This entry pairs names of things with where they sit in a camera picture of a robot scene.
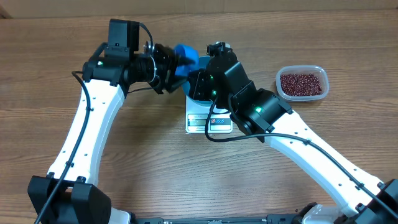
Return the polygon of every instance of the plastic container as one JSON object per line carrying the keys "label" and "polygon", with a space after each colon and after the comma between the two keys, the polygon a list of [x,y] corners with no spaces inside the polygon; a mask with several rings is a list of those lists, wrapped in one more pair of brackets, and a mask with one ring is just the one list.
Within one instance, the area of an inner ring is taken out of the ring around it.
{"label": "plastic container", "polygon": [[[322,87],[321,95],[316,96],[289,96],[285,94],[282,90],[282,85],[280,83],[280,76],[287,74],[310,74],[313,73],[316,77],[319,78],[319,82]],[[289,102],[307,102],[313,100],[320,100],[324,98],[329,92],[329,79],[328,75],[324,71],[323,68],[316,65],[293,65],[287,66],[279,70],[276,74],[276,89],[278,91],[279,96]]]}

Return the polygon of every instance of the wooden table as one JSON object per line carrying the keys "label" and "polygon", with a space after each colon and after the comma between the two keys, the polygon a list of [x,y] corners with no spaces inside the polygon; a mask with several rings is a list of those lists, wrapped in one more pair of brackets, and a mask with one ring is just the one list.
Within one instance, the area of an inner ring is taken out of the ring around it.
{"label": "wooden table", "polygon": [[[257,87],[275,90],[284,66],[320,65],[329,95],[294,109],[357,166],[384,181],[398,178],[398,11],[117,18],[145,22],[155,42],[189,44],[200,54],[206,44],[229,42]],[[0,21],[1,223],[36,217],[27,185],[32,175],[46,174],[63,145],[80,95],[70,71],[107,40],[109,19]],[[184,112],[181,91],[127,97],[99,173],[99,188],[114,207],[138,217],[184,218],[334,204],[292,161],[258,140],[217,144],[185,134]]]}

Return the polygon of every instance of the black cable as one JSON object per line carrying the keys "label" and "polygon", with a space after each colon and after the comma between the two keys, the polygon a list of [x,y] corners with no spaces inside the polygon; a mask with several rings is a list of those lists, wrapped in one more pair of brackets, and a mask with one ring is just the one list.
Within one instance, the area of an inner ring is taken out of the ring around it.
{"label": "black cable", "polygon": [[217,113],[217,112],[213,111],[213,114],[228,114],[228,113],[229,113],[229,111],[225,111],[224,113]]}
{"label": "black cable", "polygon": [[152,39],[152,35],[149,32],[149,29],[143,24],[143,23],[139,23],[139,26],[141,26],[147,33],[150,39],[150,52],[152,52],[152,49],[154,48],[154,40]]}
{"label": "black cable", "polygon": [[153,88],[152,87],[139,88],[139,89],[136,89],[136,90],[131,90],[130,92],[127,92],[127,94],[134,93],[134,92],[137,92],[137,91],[142,91],[142,90],[151,90],[151,89],[153,89]]}
{"label": "black cable", "polygon": [[51,204],[51,201],[53,200],[55,194],[57,193],[58,189],[61,186],[62,181],[64,180],[65,176],[68,173],[68,170],[73,162],[73,158],[75,157],[75,154],[77,152],[77,149],[79,147],[79,144],[81,142],[81,139],[83,138],[83,134],[85,133],[86,127],[87,127],[87,123],[88,123],[88,117],[90,116],[90,111],[91,111],[91,102],[90,102],[90,96],[88,94],[88,90],[86,85],[84,84],[83,80],[81,80],[81,78],[77,75],[77,74],[83,74],[83,72],[79,72],[79,71],[73,71],[72,75],[77,79],[77,81],[80,83],[81,87],[83,88],[83,91],[85,92],[86,95],[86,101],[87,101],[87,107],[86,107],[86,116],[85,116],[85,120],[83,122],[83,126],[81,127],[81,131],[80,134],[76,140],[75,143],[75,147],[72,150],[72,153],[70,154],[69,160],[66,163],[66,166],[58,180],[58,183],[55,185],[54,189],[51,191],[50,196],[48,197],[47,201],[45,202],[43,208],[41,209],[40,213],[37,215],[35,224],[39,224],[40,220],[42,219],[45,211],[48,209],[48,207]]}
{"label": "black cable", "polygon": [[[289,138],[289,139],[294,139],[298,141],[302,141],[305,145],[310,145],[320,151],[323,155],[325,155],[329,160],[334,163],[345,175],[348,176],[350,180],[352,180],[360,189],[362,189],[365,193],[367,193],[372,199],[374,199],[381,207],[383,207],[390,215],[392,215],[396,220],[398,220],[398,215],[390,208],[388,207],[382,200],[380,200],[377,196],[375,196],[370,190],[368,190],[364,184],[362,184],[359,180],[357,180],[354,176],[352,176],[335,158],[333,158],[328,152],[326,152],[324,149],[322,149],[320,146],[317,144],[311,142],[308,139],[300,138],[298,136],[293,136],[290,134],[281,134],[281,133],[264,133],[264,134],[251,134],[248,136],[238,136],[238,137],[232,137],[232,138],[224,138],[224,139],[214,139],[209,136],[208,129],[209,129],[209,122],[210,122],[210,117],[212,115],[212,111],[218,101],[218,96],[216,99],[213,101],[213,104],[211,104],[209,114],[206,119],[206,126],[205,126],[205,136],[207,139],[213,142],[230,142],[230,141],[238,141],[238,140],[243,140],[243,139],[249,139],[249,138],[257,138],[257,137],[282,137],[282,138]],[[229,97],[229,103],[228,106],[230,109],[231,107],[231,97]]]}

